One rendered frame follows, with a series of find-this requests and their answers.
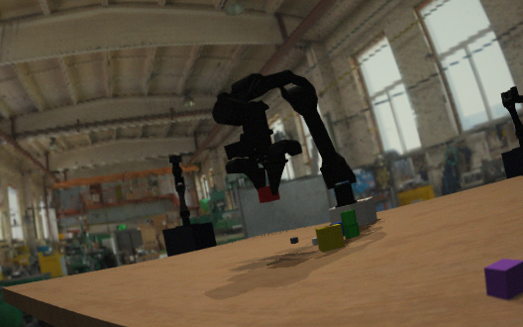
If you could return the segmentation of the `green block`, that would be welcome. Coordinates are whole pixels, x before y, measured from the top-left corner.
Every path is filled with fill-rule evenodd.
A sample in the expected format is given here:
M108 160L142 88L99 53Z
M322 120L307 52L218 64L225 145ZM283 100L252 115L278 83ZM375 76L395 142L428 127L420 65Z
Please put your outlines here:
M344 226L344 232L346 235L346 239L348 238L354 238L358 237L360 235L360 230L358 227L359 223L349 224Z
M340 213L340 216L342 219L343 227L349 224L357 223L355 209L351 211L342 212Z

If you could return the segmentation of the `olive yellow cube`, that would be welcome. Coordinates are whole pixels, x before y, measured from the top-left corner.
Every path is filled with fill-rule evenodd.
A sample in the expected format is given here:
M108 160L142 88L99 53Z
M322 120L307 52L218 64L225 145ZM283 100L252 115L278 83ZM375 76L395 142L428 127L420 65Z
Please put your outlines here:
M319 250L327 252L336 248L345 247L342 229L341 224L334 224L315 229Z

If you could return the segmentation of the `purple cube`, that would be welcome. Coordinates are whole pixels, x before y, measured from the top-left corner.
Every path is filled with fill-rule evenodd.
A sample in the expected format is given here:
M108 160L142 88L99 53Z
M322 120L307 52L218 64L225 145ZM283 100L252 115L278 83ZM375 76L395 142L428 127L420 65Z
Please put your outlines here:
M484 268L487 295L511 299L523 292L523 260L502 259Z

